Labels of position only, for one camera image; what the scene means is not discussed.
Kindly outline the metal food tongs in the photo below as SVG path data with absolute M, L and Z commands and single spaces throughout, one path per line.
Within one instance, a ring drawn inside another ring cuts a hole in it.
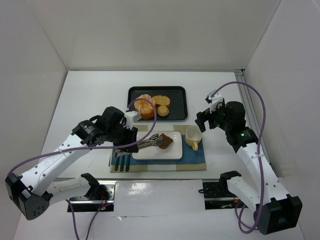
M 139 151 L 148 147 L 158 147 L 162 144 L 162 141 L 163 141 L 162 137 L 160 137 L 160 135 L 156 133 L 151 137 L 149 137 L 148 139 L 141 141 L 136 146 L 138 146 L 138 151 Z

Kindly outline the dark brown bread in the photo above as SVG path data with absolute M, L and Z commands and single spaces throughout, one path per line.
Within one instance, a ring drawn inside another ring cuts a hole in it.
M 160 149 L 167 149 L 174 142 L 172 138 L 164 133 L 162 133 L 160 137 L 162 137 L 162 144 L 158 146 Z

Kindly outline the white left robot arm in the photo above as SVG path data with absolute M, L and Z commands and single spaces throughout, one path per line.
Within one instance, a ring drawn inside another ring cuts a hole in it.
M 133 124 L 141 118 L 137 111 L 121 110 L 109 106 L 102 115 L 81 121 L 56 149 L 56 154 L 20 175 L 9 173 L 5 185 L 9 198 L 27 220 L 42 215 L 49 206 L 73 197 L 84 196 L 99 200 L 106 189 L 89 173 L 77 178 L 55 182 L 55 179 L 75 161 L 105 142 L 120 146 L 124 152 L 137 152 L 137 128 Z

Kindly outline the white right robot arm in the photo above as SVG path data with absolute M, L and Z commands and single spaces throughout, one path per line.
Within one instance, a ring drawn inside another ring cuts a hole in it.
M 251 187 L 236 171 L 224 172 L 219 178 L 219 191 L 238 197 L 253 213 L 256 228 L 268 235 L 296 227 L 303 207 L 298 196 L 291 196 L 281 184 L 266 157 L 258 146 L 258 137 L 246 125 L 246 111 L 241 102 L 224 99 L 208 100 L 211 106 L 196 115 L 195 123 L 200 131 L 220 128 L 227 142 L 248 169 L 257 190 Z

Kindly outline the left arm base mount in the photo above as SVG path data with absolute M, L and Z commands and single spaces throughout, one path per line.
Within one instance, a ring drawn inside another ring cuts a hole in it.
M 100 190 L 93 198 L 75 196 L 69 199 L 75 213 L 93 213 L 103 207 L 102 212 L 114 211 L 114 199 L 116 190 L 115 180 L 99 180 Z

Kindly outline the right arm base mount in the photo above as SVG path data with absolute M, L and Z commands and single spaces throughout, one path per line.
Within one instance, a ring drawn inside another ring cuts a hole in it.
M 234 209 L 240 199 L 232 193 L 223 193 L 218 181 L 203 181 L 202 189 L 198 190 L 204 197 L 206 210 Z

